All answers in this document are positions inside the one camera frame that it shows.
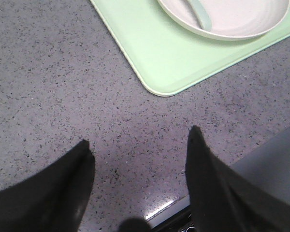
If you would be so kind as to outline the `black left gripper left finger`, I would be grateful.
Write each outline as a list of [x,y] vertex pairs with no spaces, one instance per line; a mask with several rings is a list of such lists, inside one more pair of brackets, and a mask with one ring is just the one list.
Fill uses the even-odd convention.
[[34,176],[0,192],[0,232],[76,232],[95,176],[89,142]]

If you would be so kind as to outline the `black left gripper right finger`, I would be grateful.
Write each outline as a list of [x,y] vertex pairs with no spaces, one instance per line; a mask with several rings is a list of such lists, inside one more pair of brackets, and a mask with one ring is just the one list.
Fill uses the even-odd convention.
[[185,173],[198,232],[290,232],[290,205],[217,158],[198,126],[189,131]]

